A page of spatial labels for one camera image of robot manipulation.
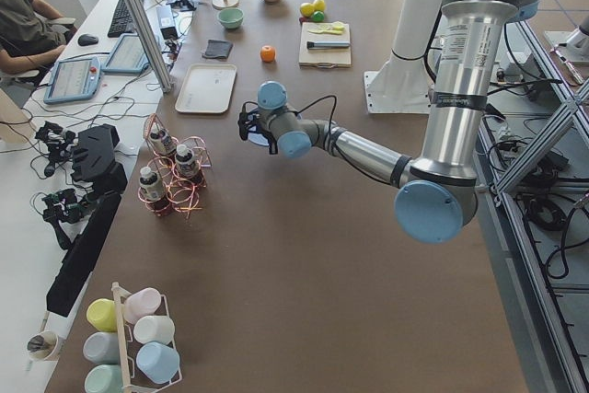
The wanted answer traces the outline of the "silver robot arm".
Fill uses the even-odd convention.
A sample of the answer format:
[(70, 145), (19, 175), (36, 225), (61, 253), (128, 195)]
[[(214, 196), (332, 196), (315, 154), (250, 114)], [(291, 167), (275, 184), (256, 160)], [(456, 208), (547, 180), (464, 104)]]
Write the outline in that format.
[(364, 92), (380, 112), (424, 110), (427, 122), (400, 137), (421, 143), (407, 156), (337, 125), (309, 120), (285, 87), (263, 83), (257, 107), (241, 122), (272, 153), (298, 158), (313, 148), (397, 189), (402, 230), (424, 243), (454, 238), (478, 208), (473, 152), (489, 95), (502, 29), (534, 16), (538, 0), (404, 0), (389, 60), (369, 74)]

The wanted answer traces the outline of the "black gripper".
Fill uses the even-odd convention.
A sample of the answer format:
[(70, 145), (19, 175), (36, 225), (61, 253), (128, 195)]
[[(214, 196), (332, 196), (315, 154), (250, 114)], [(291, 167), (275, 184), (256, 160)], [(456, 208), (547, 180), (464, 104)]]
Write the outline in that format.
[(267, 147), (270, 155), (278, 154), (278, 146), (275, 137), (271, 132), (266, 131), (261, 127), (256, 129), (255, 143)]

